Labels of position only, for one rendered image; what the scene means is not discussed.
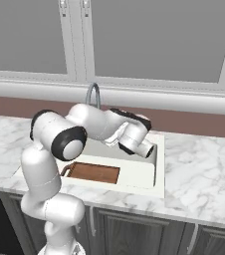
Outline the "narrow white-framed window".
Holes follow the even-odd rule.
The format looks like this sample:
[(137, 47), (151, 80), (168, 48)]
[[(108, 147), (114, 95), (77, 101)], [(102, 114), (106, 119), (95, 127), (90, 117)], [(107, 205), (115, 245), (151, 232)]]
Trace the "narrow white-framed window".
[(67, 83), (77, 77), (60, 0), (0, 0), (0, 80)]

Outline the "grey cabinet door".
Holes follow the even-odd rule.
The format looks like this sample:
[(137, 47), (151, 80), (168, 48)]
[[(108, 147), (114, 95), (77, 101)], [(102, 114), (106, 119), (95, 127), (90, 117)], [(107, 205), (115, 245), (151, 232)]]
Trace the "grey cabinet door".
[[(37, 255), (38, 252), (46, 245), (46, 235), (44, 233), (45, 220), (30, 217), (21, 210), (22, 195), (12, 194), (0, 191), (0, 199), (6, 210), (6, 213), (13, 226), (18, 241), (24, 255)], [(68, 205), (60, 202), (60, 209), (64, 213), (70, 214), (74, 212), (68, 209)], [(87, 231), (86, 217), (82, 219), (81, 223), (73, 227), (73, 233), (78, 242), (83, 246), (86, 255), (91, 255), (89, 235)]]
[(225, 229), (201, 226), (190, 255), (225, 255)]
[(185, 224), (112, 210), (96, 210), (96, 255), (178, 255)]

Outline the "grey curved sink faucet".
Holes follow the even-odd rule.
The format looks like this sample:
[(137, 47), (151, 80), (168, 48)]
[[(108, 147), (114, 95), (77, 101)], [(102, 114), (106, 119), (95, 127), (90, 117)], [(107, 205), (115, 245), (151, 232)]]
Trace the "grey curved sink faucet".
[(101, 109), (101, 95), (100, 95), (100, 88), (97, 83), (90, 84), (87, 94), (86, 94), (86, 104), (91, 106), (92, 105), (92, 92), (96, 92), (96, 108)]

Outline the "white window sill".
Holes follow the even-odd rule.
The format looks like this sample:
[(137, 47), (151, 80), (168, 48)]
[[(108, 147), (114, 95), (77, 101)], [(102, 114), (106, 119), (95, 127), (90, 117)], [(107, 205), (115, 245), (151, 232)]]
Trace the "white window sill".
[[(84, 103), (88, 85), (0, 80), (0, 97)], [(225, 115), (225, 97), (180, 95), (140, 89), (100, 88), (106, 106)]]

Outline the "white window latch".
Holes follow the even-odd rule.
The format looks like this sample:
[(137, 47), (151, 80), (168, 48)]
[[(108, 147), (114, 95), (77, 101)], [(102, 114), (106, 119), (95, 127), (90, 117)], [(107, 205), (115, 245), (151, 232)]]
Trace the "white window latch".
[(67, 16), (67, 0), (60, 0), (60, 8), (62, 16), (65, 18)]
[(85, 16), (89, 17), (90, 0), (83, 0), (83, 8), (85, 11)]

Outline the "brown wooden cutting board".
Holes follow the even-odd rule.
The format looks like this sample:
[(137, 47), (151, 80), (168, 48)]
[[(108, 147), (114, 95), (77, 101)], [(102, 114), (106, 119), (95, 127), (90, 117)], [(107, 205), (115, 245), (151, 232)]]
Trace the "brown wooden cutting board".
[(61, 176), (116, 184), (119, 168), (75, 161), (63, 168)]

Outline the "white sink basin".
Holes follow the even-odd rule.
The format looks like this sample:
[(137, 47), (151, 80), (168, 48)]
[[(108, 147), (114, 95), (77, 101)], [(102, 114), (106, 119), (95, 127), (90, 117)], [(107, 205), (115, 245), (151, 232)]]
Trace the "white sink basin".
[[(117, 145), (108, 147), (93, 139), (87, 140), (83, 153), (72, 161), (54, 159), (45, 150), (41, 156), (37, 156), (33, 149), (28, 148), (23, 156), (23, 164), (15, 175), (24, 177), (28, 189), (42, 199), (56, 195), (64, 185), (162, 198), (164, 196), (164, 136), (150, 133), (145, 139), (154, 146), (153, 152), (147, 158), (136, 154), (128, 155)], [(75, 161), (118, 167), (117, 183), (61, 176), (63, 168)]]

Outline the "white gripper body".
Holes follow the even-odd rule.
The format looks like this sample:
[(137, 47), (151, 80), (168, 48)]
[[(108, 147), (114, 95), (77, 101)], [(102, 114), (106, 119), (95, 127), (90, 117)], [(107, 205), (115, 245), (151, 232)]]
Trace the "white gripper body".
[(103, 144), (108, 147), (115, 146), (118, 143), (118, 133), (114, 133), (111, 137), (103, 140)]

